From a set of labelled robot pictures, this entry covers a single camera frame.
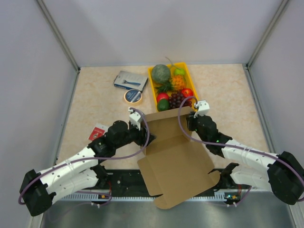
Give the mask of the red white packet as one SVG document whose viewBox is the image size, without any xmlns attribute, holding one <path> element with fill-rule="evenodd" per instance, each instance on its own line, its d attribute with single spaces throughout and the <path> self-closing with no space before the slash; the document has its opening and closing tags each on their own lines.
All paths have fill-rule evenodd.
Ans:
<svg viewBox="0 0 304 228">
<path fill-rule="evenodd" d="M 103 124 L 100 124 L 100 123 L 98 124 L 98 123 L 97 123 L 97 124 L 94 126 L 92 132 L 90 133 L 88 139 L 89 139 L 90 141 L 93 141 L 93 140 L 95 140 L 96 138 L 99 138 L 99 137 L 103 136 L 103 135 L 107 132 L 108 128 L 109 128 L 108 126 L 105 126 L 105 125 L 103 125 Z"/>
</svg>

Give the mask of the brown cardboard box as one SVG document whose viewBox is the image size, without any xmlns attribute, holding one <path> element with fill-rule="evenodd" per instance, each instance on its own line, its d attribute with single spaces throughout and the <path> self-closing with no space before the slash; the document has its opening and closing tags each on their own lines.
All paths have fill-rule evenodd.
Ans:
<svg viewBox="0 0 304 228">
<path fill-rule="evenodd" d="M 186 116 L 193 109 L 183 107 L 146 115 L 150 133 L 156 138 L 146 147 L 137 164 L 154 204 L 170 209 L 203 193 L 220 180 L 219 171 L 201 143 L 185 134 Z"/>
</svg>

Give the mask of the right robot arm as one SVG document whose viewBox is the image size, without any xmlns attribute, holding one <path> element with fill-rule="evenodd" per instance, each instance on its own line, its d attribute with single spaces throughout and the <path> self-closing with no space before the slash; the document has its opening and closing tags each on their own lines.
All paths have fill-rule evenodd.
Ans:
<svg viewBox="0 0 304 228">
<path fill-rule="evenodd" d="M 221 172 L 225 187 L 233 188 L 237 184 L 257 187 L 289 205 L 304 199 L 304 169 L 293 154 L 267 153 L 246 147 L 219 132 L 207 115 L 190 112 L 186 120 L 188 130 L 199 136 L 209 152 L 234 160 Z"/>
</svg>

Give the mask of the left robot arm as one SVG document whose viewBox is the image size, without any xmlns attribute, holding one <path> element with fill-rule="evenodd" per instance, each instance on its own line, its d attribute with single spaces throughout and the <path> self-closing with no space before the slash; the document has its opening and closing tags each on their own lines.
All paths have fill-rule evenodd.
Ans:
<svg viewBox="0 0 304 228">
<path fill-rule="evenodd" d="M 18 203 L 26 205 L 34 217 L 69 194 L 83 189 L 102 189 L 109 185 L 102 162 L 115 160 L 116 150 L 130 143 L 136 143 L 143 150 L 155 139 L 147 125 L 137 127 L 116 121 L 103 136 L 71 158 L 42 171 L 28 171 L 19 190 Z"/>
</svg>

